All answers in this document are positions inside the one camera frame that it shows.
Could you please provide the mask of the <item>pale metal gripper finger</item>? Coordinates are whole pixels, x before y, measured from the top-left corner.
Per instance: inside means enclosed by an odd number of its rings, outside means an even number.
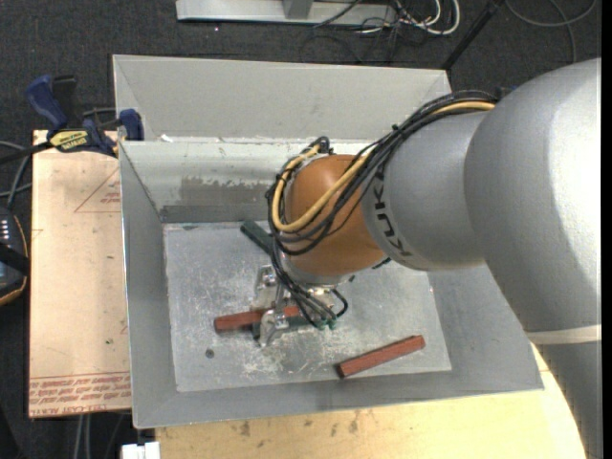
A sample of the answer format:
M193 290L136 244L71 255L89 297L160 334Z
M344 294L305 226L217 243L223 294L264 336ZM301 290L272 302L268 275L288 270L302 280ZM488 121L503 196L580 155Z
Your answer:
M260 319L258 343L261 348L269 347L275 339L289 331L291 324L285 308L268 310Z
M255 311L272 308L276 300L277 288L277 275L273 266L260 267L255 279L251 308Z

